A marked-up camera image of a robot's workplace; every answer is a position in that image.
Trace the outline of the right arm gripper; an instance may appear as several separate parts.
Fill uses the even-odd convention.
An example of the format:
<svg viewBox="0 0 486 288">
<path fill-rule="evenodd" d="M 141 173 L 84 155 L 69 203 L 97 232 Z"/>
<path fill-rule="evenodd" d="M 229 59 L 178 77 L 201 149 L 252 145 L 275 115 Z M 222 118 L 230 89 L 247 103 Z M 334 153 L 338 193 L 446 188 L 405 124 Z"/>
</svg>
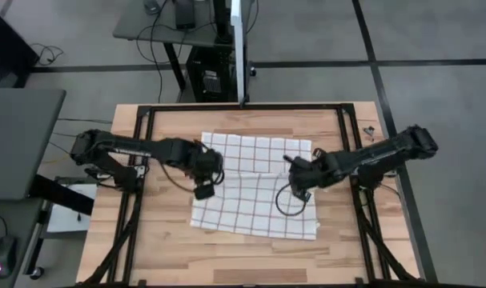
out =
<svg viewBox="0 0 486 288">
<path fill-rule="evenodd" d="M 296 156 L 283 156 L 283 160 L 290 162 L 289 183 L 293 190 L 308 190 L 313 187 L 325 188 L 327 186 L 327 164 L 325 150 L 315 148 L 313 161 Z"/>
</svg>

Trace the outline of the white red-checked towel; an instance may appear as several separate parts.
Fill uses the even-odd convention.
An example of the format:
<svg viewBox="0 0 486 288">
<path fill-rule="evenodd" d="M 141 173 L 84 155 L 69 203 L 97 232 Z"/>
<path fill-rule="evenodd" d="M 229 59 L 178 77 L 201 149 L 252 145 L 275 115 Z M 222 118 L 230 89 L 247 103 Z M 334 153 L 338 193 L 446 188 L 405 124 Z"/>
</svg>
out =
<svg viewBox="0 0 486 288">
<path fill-rule="evenodd" d="M 313 241 L 319 222 L 315 199 L 305 203 L 291 193 L 290 164 L 311 160 L 312 141 L 203 132 L 202 143 L 223 156 L 225 178 L 215 195 L 194 200 L 190 225 L 268 238 Z"/>
</svg>

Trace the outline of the black computer tower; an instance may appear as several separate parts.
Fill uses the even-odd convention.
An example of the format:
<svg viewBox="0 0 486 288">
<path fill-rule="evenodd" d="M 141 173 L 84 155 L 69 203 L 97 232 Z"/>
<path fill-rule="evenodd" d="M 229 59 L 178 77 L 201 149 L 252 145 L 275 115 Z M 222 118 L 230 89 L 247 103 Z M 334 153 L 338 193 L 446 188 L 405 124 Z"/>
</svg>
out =
<svg viewBox="0 0 486 288">
<path fill-rule="evenodd" d="M 232 50 L 193 46 L 186 63 L 196 102 L 236 102 Z"/>
</svg>

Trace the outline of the grey desk with black leg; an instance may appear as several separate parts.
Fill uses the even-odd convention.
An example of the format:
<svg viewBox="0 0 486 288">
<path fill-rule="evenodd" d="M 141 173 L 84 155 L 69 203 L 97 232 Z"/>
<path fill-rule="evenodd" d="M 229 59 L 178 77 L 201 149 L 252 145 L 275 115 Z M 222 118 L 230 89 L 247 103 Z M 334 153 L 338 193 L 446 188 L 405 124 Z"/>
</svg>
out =
<svg viewBox="0 0 486 288">
<path fill-rule="evenodd" d="M 171 69 L 182 90 L 186 87 L 185 79 L 179 68 L 175 44 L 189 46 L 214 47 L 222 43 L 216 39 L 211 26 L 215 23 L 217 5 L 227 9 L 231 0 L 193 1 L 195 8 L 195 28 L 180 30 L 175 26 L 175 0 L 153 0 L 159 5 L 156 14 L 148 14 L 143 0 L 131 0 L 123 11 L 113 31 L 115 38 L 161 42 L 165 48 Z"/>
</svg>

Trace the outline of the black desk foot bar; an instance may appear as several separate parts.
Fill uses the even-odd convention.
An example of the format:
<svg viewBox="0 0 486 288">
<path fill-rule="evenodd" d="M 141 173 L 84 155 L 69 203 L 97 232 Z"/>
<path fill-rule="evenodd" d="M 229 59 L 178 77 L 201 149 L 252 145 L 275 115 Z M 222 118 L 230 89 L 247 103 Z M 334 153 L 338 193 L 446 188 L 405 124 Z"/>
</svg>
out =
<svg viewBox="0 0 486 288">
<path fill-rule="evenodd" d="M 91 215 L 94 206 L 93 198 L 39 174 L 34 176 L 28 195 L 30 198 L 41 198 L 85 215 Z"/>
</svg>

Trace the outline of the black power adapter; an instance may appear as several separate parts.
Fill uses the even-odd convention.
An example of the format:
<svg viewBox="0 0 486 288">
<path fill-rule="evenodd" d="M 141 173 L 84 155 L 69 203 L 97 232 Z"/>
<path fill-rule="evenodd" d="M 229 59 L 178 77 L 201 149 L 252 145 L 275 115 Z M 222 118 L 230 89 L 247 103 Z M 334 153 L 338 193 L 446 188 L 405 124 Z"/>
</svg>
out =
<svg viewBox="0 0 486 288">
<path fill-rule="evenodd" d="M 194 0 L 174 0 L 175 26 L 179 30 L 195 28 L 195 3 Z"/>
</svg>

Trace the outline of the white flat board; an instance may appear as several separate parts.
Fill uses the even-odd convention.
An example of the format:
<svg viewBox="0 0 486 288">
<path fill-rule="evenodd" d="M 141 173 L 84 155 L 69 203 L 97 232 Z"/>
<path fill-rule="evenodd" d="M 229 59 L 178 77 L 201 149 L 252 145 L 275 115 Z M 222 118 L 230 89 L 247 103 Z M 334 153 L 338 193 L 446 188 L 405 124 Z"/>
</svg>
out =
<svg viewBox="0 0 486 288">
<path fill-rule="evenodd" d="M 97 186 L 95 184 L 74 184 L 67 188 L 95 199 Z M 50 219 L 47 225 L 49 233 L 82 232 L 90 226 L 90 215 L 80 214 L 60 205 L 52 205 Z"/>
</svg>

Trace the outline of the dark grey desk top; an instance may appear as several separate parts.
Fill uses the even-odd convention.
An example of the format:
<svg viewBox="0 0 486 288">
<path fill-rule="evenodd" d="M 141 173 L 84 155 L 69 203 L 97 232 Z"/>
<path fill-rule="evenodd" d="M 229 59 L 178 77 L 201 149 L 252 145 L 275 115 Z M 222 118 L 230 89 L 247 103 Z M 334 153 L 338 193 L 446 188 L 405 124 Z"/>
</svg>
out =
<svg viewBox="0 0 486 288">
<path fill-rule="evenodd" d="M 65 90 L 0 88 L 0 200 L 44 197 L 57 185 L 38 168 Z"/>
</svg>

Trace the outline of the grey desk surface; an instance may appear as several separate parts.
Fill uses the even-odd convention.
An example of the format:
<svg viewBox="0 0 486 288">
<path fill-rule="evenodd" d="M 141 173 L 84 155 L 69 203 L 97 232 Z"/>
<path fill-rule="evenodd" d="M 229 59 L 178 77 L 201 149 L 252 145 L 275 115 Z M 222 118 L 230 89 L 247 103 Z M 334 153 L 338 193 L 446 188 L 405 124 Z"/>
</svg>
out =
<svg viewBox="0 0 486 288">
<path fill-rule="evenodd" d="M 30 244 L 42 207 L 40 199 L 0 201 L 0 238 L 6 234 L 16 239 L 15 264 L 8 278 L 0 279 L 0 288 L 13 288 Z"/>
</svg>

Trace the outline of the black computer mouse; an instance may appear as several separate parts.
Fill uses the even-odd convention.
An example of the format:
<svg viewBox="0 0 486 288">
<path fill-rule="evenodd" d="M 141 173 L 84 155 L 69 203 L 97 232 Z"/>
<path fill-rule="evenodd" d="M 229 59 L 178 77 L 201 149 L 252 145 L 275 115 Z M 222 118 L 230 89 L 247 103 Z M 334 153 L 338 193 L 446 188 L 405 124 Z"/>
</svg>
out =
<svg viewBox="0 0 486 288">
<path fill-rule="evenodd" d="M 11 235 L 0 238 L 0 279 L 8 278 L 14 272 L 17 242 Z"/>
</svg>

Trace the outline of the black cabinet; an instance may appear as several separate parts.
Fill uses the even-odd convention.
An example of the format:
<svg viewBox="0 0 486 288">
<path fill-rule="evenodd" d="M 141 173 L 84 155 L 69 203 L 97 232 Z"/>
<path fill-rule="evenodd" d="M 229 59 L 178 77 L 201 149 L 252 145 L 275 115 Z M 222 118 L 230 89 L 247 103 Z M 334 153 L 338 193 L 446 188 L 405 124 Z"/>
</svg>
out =
<svg viewBox="0 0 486 288">
<path fill-rule="evenodd" d="M 0 15 L 0 88 L 23 88 L 38 55 Z"/>
</svg>

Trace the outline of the black aluminium table frame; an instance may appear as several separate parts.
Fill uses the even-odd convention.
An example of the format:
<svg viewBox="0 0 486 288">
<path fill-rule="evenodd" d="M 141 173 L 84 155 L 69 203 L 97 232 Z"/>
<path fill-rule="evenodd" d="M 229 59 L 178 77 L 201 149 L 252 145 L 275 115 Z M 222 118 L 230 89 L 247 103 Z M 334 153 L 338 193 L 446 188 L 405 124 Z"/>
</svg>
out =
<svg viewBox="0 0 486 288">
<path fill-rule="evenodd" d="M 153 139 L 197 139 L 202 132 L 309 139 L 340 150 L 339 114 L 321 103 L 254 104 L 245 107 L 119 105 L 111 131 Z M 348 182 L 315 192 L 318 237 L 314 241 L 246 236 L 190 225 L 191 182 L 178 170 L 150 162 L 133 257 L 131 284 L 150 286 L 352 284 L 366 278 L 359 230 Z"/>
</svg>

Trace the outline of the white upright post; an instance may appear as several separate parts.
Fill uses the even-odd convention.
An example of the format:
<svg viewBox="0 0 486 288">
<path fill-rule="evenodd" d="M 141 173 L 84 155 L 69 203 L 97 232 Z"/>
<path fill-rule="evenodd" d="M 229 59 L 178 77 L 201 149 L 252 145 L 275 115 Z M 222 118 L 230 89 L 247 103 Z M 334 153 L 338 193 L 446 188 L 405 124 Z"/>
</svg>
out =
<svg viewBox="0 0 486 288">
<path fill-rule="evenodd" d="M 234 32 L 235 48 L 235 72 L 237 78 L 237 97 L 238 103 L 243 106 L 245 103 L 246 80 L 245 80 L 245 60 L 244 60 L 244 29 L 243 29 L 243 9 L 242 0 L 231 0 L 231 25 Z"/>
</svg>

